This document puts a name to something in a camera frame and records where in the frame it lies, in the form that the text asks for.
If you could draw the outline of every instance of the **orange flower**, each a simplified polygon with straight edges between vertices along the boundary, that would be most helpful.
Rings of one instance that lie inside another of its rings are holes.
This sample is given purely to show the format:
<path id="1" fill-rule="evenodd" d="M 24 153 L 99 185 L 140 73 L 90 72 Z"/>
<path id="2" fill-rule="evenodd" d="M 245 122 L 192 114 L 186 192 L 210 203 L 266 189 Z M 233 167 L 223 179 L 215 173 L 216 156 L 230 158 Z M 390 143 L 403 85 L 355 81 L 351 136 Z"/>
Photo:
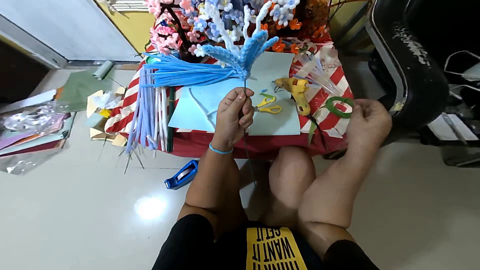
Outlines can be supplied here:
<path id="1" fill-rule="evenodd" d="M 275 42 L 272 46 L 273 51 L 275 52 L 283 52 L 283 49 L 285 48 L 285 44 L 282 43 L 282 39 L 278 39 L 277 42 Z"/>
<path id="2" fill-rule="evenodd" d="M 291 53 L 298 54 L 299 49 L 300 49 L 300 48 L 297 47 L 297 44 L 293 43 L 293 44 L 292 44 L 292 47 L 290 47 L 290 52 L 291 52 Z"/>
<path id="3" fill-rule="evenodd" d="M 288 25 L 290 26 L 290 29 L 298 30 L 300 29 L 301 23 L 299 23 L 298 19 L 293 19 L 288 23 Z"/>
<path id="4" fill-rule="evenodd" d="M 277 30 L 280 30 L 280 29 L 282 29 L 282 28 L 285 28 L 285 26 L 279 25 L 279 24 L 278 24 L 278 21 L 275 22 L 275 26 L 276 26 L 276 29 L 277 29 Z"/>
<path id="5" fill-rule="evenodd" d="M 327 32 L 326 25 L 323 25 L 319 27 L 315 32 L 313 33 L 312 37 L 317 38 L 323 36 Z"/>

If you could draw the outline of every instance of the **rubber band bracelet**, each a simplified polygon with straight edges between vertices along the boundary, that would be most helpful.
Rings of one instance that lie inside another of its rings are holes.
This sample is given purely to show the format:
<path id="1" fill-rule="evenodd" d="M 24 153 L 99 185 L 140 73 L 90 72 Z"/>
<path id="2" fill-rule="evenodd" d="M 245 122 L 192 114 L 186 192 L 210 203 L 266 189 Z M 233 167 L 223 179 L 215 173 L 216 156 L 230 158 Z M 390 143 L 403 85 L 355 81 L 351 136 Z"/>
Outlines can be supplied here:
<path id="1" fill-rule="evenodd" d="M 228 151 L 228 152 L 218 151 L 217 149 L 214 149 L 214 148 L 212 147 L 212 143 L 210 143 L 210 144 L 208 145 L 208 147 L 210 147 L 210 149 L 211 149 L 212 151 L 214 151 L 215 153 L 222 154 L 222 155 L 230 154 L 231 152 L 233 152 L 233 149 L 230 150 L 230 151 Z"/>

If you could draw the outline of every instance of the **yellow glue gun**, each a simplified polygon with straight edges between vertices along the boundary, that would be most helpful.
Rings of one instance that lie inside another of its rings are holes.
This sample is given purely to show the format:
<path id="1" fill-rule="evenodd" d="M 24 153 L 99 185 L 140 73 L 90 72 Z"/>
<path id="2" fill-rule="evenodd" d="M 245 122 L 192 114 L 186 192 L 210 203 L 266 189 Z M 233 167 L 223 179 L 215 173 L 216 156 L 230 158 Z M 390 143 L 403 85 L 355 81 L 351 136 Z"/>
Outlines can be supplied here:
<path id="1" fill-rule="evenodd" d="M 309 115 L 310 105 L 305 97 L 305 91 L 308 90 L 308 81 L 297 78 L 280 78 L 275 80 L 275 84 L 288 92 L 290 92 L 295 99 L 297 111 L 299 115 Z"/>

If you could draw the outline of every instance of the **paper roll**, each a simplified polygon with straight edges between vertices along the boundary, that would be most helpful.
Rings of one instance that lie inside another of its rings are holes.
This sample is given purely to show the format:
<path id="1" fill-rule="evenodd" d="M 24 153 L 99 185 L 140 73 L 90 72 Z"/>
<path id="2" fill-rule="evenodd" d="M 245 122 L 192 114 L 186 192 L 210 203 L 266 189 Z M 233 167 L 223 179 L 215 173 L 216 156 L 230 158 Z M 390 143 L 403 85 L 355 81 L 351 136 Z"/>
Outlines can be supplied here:
<path id="1" fill-rule="evenodd" d="M 113 63 L 110 61 L 105 61 L 92 75 L 98 80 L 103 80 L 105 75 L 112 69 Z"/>

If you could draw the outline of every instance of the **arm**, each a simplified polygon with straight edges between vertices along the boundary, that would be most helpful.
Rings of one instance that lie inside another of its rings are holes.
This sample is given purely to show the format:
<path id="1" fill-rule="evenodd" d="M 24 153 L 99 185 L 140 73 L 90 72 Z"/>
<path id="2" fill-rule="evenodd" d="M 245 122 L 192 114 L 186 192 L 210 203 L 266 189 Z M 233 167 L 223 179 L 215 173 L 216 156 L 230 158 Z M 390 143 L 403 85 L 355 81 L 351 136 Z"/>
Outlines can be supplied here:
<path id="1" fill-rule="evenodd" d="M 231 90 L 218 105 L 215 134 L 212 147 L 228 152 L 239 142 L 244 130 L 253 123 L 253 107 L 250 97 L 253 91 L 243 87 Z M 239 119 L 239 112 L 244 116 Z M 223 204 L 222 185 L 227 179 L 228 168 L 237 166 L 232 154 L 218 154 L 210 148 L 200 159 L 198 172 L 190 185 L 185 204 L 178 219 L 189 214 L 200 214 L 216 227 L 216 211 Z"/>
<path id="2" fill-rule="evenodd" d="M 357 99 L 347 128 L 346 154 L 310 185 L 299 208 L 300 230 L 323 258 L 338 240 L 354 241 L 347 232 L 353 202 L 390 132 L 392 120 L 378 101 Z"/>

